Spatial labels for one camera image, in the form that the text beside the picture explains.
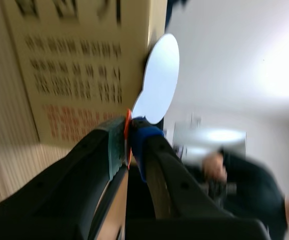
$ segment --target human hand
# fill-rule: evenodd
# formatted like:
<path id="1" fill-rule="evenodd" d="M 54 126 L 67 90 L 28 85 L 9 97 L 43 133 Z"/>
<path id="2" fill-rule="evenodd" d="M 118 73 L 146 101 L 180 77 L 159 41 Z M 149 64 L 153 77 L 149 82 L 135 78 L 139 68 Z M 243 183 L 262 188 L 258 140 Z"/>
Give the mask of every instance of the human hand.
<path id="1" fill-rule="evenodd" d="M 227 171 L 223 164 L 224 157 L 220 153 L 214 152 L 203 159 L 202 171 L 208 179 L 226 182 Z"/>

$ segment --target cardboard box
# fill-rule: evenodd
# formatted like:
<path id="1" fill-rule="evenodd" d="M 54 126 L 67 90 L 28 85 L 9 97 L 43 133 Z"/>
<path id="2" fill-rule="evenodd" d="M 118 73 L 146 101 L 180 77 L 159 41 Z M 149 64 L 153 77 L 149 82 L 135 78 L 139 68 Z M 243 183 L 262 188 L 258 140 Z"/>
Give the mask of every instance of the cardboard box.
<path id="1" fill-rule="evenodd" d="M 40 141 L 72 147 L 141 91 L 167 0 L 4 0 Z"/>

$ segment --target blue clamp pad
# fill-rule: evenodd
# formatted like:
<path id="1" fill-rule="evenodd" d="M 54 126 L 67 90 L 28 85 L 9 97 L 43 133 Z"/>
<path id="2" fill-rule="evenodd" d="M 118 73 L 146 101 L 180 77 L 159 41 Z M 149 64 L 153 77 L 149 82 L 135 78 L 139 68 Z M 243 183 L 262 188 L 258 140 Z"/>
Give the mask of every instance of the blue clamp pad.
<path id="1" fill-rule="evenodd" d="M 147 121 L 145 118 L 137 118 L 140 121 Z M 138 165 L 141 179 L 144 183 L 146 183 L 146 172 L 145 172 L 145 164 L 143 161 L 143 144 L 144 141 L 152 136 L 164 136 L 164 132 L 161 131 L 156 126 L 145 126 L 138 129 L 131 128 L 132 130 L 129 133 L 130 137 L 130 146 L 132 150 L 132 154 L 136 160 Z"/>

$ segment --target orange clamp part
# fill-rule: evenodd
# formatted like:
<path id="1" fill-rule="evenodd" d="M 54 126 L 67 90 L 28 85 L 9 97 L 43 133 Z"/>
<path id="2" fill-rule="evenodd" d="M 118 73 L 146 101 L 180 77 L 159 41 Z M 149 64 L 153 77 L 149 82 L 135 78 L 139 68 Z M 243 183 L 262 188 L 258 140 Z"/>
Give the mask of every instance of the orange clamp part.
<path id="1" fill-rule="evenodd" d="M 130 168 L 131 162 L 131 148 L 128 142 L 128 135 L 129 135 L 129 126 L 131 123 L 131 110 L 128 109 L 125 117 L 125 124 L 124 124 L 124 153 L 125 153 L 125 165 Z"/>

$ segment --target white round sign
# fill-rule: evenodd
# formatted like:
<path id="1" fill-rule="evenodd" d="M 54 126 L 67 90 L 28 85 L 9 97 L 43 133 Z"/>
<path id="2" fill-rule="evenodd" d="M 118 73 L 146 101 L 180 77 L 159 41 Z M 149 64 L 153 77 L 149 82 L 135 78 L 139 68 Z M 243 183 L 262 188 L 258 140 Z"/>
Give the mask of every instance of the white round sign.
<path id="1" fill-rule="evenodd" d="M 154 45 L 144 71 L 142 92 L 132 108 L 131 117 L 145 117 L 157 124 L 173 99 L 179 74 L 179 48 L 176 38 L 167 33 Z"/>

